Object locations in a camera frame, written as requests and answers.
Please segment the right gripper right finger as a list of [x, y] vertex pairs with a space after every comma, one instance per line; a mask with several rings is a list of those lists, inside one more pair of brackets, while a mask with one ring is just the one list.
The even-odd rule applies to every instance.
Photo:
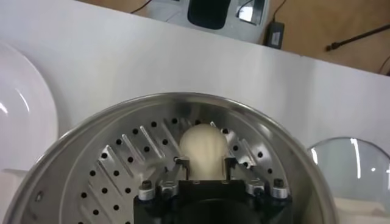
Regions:
[[245, 166], [233, 157], [225, 158], [224, 166], [226, 180], [243, 181], [246, 192], [249, 195], [257, 196], [265, 194], [276, 200], [288, 199], [288, 188], [284, 186], [284, 181], [282, 180], [281, 186], [275, 186], [275, 184], [272, 183], [272, 178], [268, 178], [255, 170], [256, 166]]

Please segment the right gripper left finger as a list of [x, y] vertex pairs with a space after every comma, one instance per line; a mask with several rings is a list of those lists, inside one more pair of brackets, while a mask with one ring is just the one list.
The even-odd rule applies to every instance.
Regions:
[[190, 160], [185, 157], [175, 157], [174, 165], [169, 170], [164, 164], [159, 164], [147, 179], [138, 187], [138, 199], [151, 201], [157, 193], [161, 193], [165, 200], [179, 193], [179, 182], [188, 181], [190, 177]]

